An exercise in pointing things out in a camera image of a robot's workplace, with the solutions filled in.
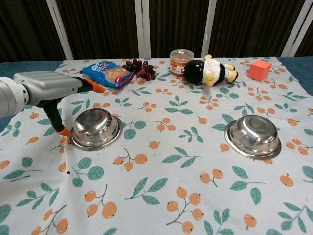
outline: orange block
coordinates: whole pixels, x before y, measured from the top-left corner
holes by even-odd
[[[272,63],[270,62],[263,60],[254,61],[250,66],[248,77],[257,81],[262,81],[267,78],[271,66]]]

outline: dark curtain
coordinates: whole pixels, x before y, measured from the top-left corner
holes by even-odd
[[[280,56],[304,0],[218,0],[209,54]]]
[[[45,0],[0,0],[0,62],[65,59]]]
[[[209,0],[149,0],[151,57],[175,49],[201,57]]]
[[[74,59],[138,57],[133,0],[57,0]]]
[[[311,22],[295,56],[313,56],[313,22]]]

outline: penguin toy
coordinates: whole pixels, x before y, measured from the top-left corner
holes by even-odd
[[[235,67],[229,64],[221,64],[207,55],[203,60],[191,60],[184,68],[185,79],[195,85],[206,83],[209,87],[223,82],[234,82],[238,73]]]

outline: tablecloth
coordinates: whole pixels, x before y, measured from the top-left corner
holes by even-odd
[[[258,58],[218,58],[239,73],[209,89],[150,59],[156,80],[134,78],[64,98],[64,125],[102,107],[123,122],[112,146],[84,152],[26,106],[0,133],[0,234],[313,234],[313,99],[276,58],[263,82]],[[70,76],[102,60],[64,61]],[[120,65],[126,59],[114,59]],[[224,128],[258,114],[278,128],[281,153],[253,161],[229,148]]]

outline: metal bowl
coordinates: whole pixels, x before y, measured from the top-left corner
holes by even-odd
[[[229,123],[224,135],[236,152],[248,158],[271,159],[281,150],[275,125],[259,115],[246,115]]]
[[[88,109],[76,119],[70,138],[74,147],[97,151],[112,145],[121,136],[123,125],[119,118],[104,109]]]

